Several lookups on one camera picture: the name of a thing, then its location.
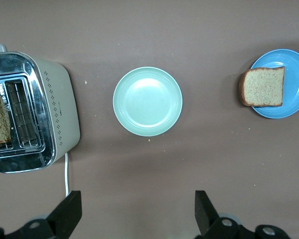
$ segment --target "white cable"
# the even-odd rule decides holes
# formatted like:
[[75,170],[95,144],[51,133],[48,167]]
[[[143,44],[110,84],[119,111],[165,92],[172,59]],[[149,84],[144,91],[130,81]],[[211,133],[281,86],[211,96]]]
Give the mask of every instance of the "white cable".
[[65,197],[69,195],[69,179],[68,179],[68,166],[69,166],[69,159],[68,153],[64,155],[64,183],[65,183]]

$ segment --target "bread crust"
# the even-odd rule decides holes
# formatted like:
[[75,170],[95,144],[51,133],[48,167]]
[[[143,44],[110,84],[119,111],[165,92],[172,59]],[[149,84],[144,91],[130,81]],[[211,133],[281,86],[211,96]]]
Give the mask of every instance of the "bread crust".
[[278,69],[281,69],[283,68],[284,69],[284,75],[285,75],[285,67],[284,66],[281,66],[281,67],[276,67],[276,68],[268,68],[268,67],[257,67],[255,69],[249,69],[247,71],[245,71],[242,76],[240,77],[240,80],[239,80],[239,86],[238,86],[238,92],[239,92],[239,99],[241,101],[242,104],[246,105],[246,106],[252,106],[252,107],[266,107],[266,106],[273,106],[273,105],[254,105],[254,104],[249,104],[248,102],[246,102],[246,99],[244,97],[245,95],[245,92],[244,92],[244,84],[245,84],[245,80],[246,80],[246,75],[251,72],[251,71],[257,71],[257,70],[267,70],[267,69],[271,69],[271,70],[278,70]]

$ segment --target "brown table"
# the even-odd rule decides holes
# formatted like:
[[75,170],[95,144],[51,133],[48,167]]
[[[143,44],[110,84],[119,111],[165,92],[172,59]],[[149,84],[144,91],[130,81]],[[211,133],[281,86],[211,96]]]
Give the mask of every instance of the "brown table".
[[[262,54],[299,52],[299,1],[0,1],[0,43],[70,73],[82,136],[69,182],[83,197],[71,238],[194,238],[194,192],[205,190],[246,228],[272,224],[299,239],[299,112],[266,119],[237,94]],[[141,66],[182,90],[164,135],[136,136],[115,117],[116,84]],[[0,226],[12,232],[63,197],[63,158],[0,174]]]

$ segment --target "plate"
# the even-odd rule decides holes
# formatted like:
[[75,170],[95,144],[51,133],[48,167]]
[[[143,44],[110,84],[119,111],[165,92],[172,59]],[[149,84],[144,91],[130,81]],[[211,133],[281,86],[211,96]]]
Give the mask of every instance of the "plate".
[[182,109],[182,94],[176,80],[155,67],[127,73],[117,84],[113,108],[121,125],[140,136],[155,136],[169,130]]
[[280,107],[253,107],[260,115],[281,119],[299,110],[299,53],[289,49],[270,51],[261,56],[251,67],[285,67],[283,105]]

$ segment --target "toaster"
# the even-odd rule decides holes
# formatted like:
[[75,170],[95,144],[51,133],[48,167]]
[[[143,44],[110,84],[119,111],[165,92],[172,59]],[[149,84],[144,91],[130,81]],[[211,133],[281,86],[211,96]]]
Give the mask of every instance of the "toaster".
[[78,143],[73,89],[60,64],[0,44],[0,96],[11,135],[11,142],[0,143],[0,172],[45,168]]

